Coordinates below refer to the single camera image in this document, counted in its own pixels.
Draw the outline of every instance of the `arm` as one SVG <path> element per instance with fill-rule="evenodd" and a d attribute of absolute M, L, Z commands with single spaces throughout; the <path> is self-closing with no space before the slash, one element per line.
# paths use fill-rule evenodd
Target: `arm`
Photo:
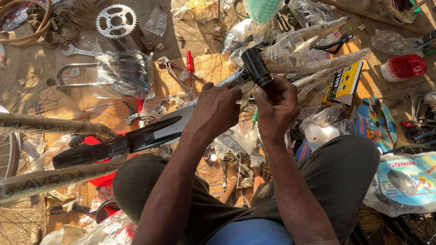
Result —
<path fill-rule="evenodd" d="M 275 76 L 265 90 L 256 87 L 254 91 L 259 133 L 269 156 L 277 206 L 287 230 L 297 245 L 339 244 L 327 215 L 286 150 L 284 135 L 300 112 L 295 85 Z"/>
<path fill-rule="evenodd" d="M 177 149 L 145 203 L 132 245 L 177 244 L 189 214 L 195 170 L 213 139 L 238 123 L 242 92 L 206 83 Z"/>

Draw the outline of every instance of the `brown rag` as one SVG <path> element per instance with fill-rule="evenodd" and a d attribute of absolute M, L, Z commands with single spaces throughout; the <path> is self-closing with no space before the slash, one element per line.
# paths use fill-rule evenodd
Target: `brown rag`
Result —
<path fill-rule="evenodd" d="M 72 6 L 65 3 L 53 5 L 52 28 L 40 36 L 37 42 L 47 48 L 72 43 L 78 30 L 96 30 L 95 20 L 98 14 L 113 3 L 114 0 L 74 0 Z M 36 30 L 44 15 L 45 10 L 32 4 L 27 10 L 26 20 Z"/>

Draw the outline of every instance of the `dark trousers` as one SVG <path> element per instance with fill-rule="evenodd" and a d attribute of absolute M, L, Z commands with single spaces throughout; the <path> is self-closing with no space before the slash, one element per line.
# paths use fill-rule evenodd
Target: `dark trousers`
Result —
<path fill-rule="evenodd" d="M 345 135 L 327 142 L 297 163 L 341 244 L 347 241 L 356 226 L 361 203 L 379 161 L 373 142 L 362 136 Z M 141 154 L 127 160 L 116 172 L 113 179 L 116 202 L 136 224 L 166 164 L 164 158 Z M 205 244 L 230 222 L 264 218 L 283 223 L 273 181 L 259 186 L 251 208 L 226 206 L 211 196 L 208 189 L 206 181 L 196 176 L 189 218 L 179 244 Z"/>

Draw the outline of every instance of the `person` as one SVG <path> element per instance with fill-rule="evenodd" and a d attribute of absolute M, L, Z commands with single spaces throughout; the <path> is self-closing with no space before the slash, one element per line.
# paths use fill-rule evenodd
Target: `person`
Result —
<path fill-rule="evenodd" d="M 252 207 L 227 206 L 195 172 L 214 138 L 238 123 L 242 92 L 212 87 L 203 86 L 169 161 L 140 154 L 116 172 L 115 200 L 138 224 L 132 244 L 344 244 L 378 167 L 373 142 L 339 136 L 295 163 L 284 135 L 299 114 L 297 88 L 274 76 L 264 89 L 254 88 L 272 180 L 257 169 L 264 181 L 256 182 Z"/>

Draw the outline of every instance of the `chain sprocket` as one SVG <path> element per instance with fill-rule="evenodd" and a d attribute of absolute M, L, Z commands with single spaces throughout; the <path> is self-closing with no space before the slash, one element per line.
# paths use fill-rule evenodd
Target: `chain sprocket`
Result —
<path fill-rule="evenodd" d="M 99 14 L 96 25 L 97 30 L 104 37 L 120 39 L 135 29 L 136 15 L 131 8 L 116 4 L 105 8 Z"/>

